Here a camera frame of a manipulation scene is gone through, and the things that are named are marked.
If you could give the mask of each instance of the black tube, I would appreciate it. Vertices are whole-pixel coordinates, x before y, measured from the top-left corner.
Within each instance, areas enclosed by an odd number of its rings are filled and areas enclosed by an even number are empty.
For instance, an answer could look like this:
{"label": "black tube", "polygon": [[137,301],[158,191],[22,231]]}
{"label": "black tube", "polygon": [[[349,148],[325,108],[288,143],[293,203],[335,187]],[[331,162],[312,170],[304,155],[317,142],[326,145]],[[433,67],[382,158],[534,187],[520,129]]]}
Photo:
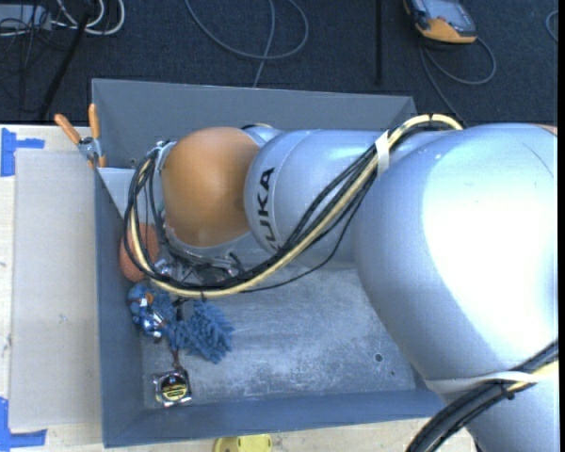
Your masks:
{"label": "black tube", "polygon": [[46,94],[44,95],[44,98],[41,102],[40,113],[38,115],[39,121],[45,121],[46,119],[48,108],[55,99],[58,86],[60,86],[60,83],[63,80],[63,77],[65,76],[65,72],[67,71],[69,64],[73,59],[73,55],[75,54],[75,51],[79,46],[79,42],[82,40],[82,37],[84,37],[84,33],[86,32],[86,26],[88,25],[88,21],[92,14],[92,10],[94,9],[94,6],[97,3],[98,0],[90,0],[89,4],[86,6],[86,9],[84,10],[82,18],[77,24],[77,31],[75,32],[75,36],[73,37],[73,40],[70,43],[69,48],[67,49],[67,53],[63,58],[63,61],[61,62],[58,70],[56,71],[56,74],[53,77],[50,87],[46,91]]}

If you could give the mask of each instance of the blue fuzzy toy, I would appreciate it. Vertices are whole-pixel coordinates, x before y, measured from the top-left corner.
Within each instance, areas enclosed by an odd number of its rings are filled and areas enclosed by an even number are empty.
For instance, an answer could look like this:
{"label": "blue fuzzy toy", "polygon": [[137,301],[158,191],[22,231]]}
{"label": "blue fuzzy toy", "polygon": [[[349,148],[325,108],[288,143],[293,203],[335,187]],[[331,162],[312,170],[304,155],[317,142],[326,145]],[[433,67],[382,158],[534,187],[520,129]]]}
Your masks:
{"label": "blue fuzzy toy", "polygon": [[138,283],[128,292],[128,305],[134,322],[150,336],[165,334],[173,352],[185,348],[189,355],[201,354],[219,363],[227,351],[232,351],[234,327],[212,303],[186,301],[184,316],[179,319],[169,293]]}
{"label": "blue fuzzy toy", "polygon": [[206,301],[192,301],[192,315],[178,322],[177,342],[188,348],[188,354],[201,353],[213,363],[219,363],[227,351],[232,351],[231,335],[234,330],[224,313]]}

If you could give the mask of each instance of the gray bin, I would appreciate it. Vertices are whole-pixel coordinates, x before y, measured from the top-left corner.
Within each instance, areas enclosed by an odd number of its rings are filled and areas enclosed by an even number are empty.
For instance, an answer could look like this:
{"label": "gray bin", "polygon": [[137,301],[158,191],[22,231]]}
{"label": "gray bin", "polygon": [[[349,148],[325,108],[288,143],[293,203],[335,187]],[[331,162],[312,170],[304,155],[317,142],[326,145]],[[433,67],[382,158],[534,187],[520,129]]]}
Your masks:
{"label": "gray bin", "polygon": [[[130,168],[157,140],[256,122],[383,131],[415,115],[410,97],[95,79],[109,167]],[[235,327],[218,364],[181,350],[190,405],[163,408],[152,374],[171,370],[165,341],[133,324],[121,274],[122,220],[95,174],[96,260],[105,447],[178,442],[428,417],[430,392],[377,318],[356,271],[318,270],[287,285],[219,299]],[[292,265],[273,283],[305,268]]]}

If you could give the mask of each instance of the dark carpet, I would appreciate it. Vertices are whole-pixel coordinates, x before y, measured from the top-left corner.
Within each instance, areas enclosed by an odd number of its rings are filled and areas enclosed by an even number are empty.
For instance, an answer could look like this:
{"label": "dark carpet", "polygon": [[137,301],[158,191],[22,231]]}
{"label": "dark carpet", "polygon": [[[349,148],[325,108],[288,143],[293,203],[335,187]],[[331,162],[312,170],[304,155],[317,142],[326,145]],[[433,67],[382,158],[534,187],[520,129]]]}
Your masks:
{"label": "dark carpet", "polygon": [[[47,8],[53,20],[65,22],[57,0],[0,1]],[[87,5],[62,1],[75,20]],[[3,23],[0,122],[52,122],[60,112],[85,125],[90,83],[101,77],[408,95],[418,112],[455,115],[467,125],[557,125],[558,0],[461,0],[478,39],[435,46],[416,32],[402,0],[380,0],[379,70],[376,0],[187,1],[218,41],[193,19],[185,0],[123,0],[121,29],[84,35],[43,116],[42,102],[75,31],[38,30],[25,22],[25,32],[10,35]],[[104,3],[97,31],[112,28],[121,17],[117,0]],[[99,8],[93,11],[96,17]],[[268,58],[260,60],[265,53]]]}

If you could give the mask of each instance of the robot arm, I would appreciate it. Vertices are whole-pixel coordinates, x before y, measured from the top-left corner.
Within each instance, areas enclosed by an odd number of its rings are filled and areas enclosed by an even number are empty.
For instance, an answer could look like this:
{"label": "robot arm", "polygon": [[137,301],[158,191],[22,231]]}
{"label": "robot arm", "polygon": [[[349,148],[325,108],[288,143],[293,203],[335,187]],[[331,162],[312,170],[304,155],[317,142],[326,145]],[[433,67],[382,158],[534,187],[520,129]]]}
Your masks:
{"label": "robot arm", "polygon": [[[473,415],[461,421],[456,412],[455,425],[487,452],[546,452],[558,444],[557,370],[540,380],[557,364],[557,131],[549,130],[461,129],[445,116],[389,133],[204,129],[157,146],[138,166],[125,249],[153,284],[187,298],[255,289],[296,259],[355,266],[428,387]],[[165,204],[155,224],[182,264],[177,274],[152,263],[139,237],[137,199],[153,178]],[[255,248],[265,260],[251,261]],[[221,272],[188,282],[180,277],[189,266]],[[498,391],[519,398],[475,414],[482,385],[490,403]],[[411,450],[436,444],[424,442]]]}

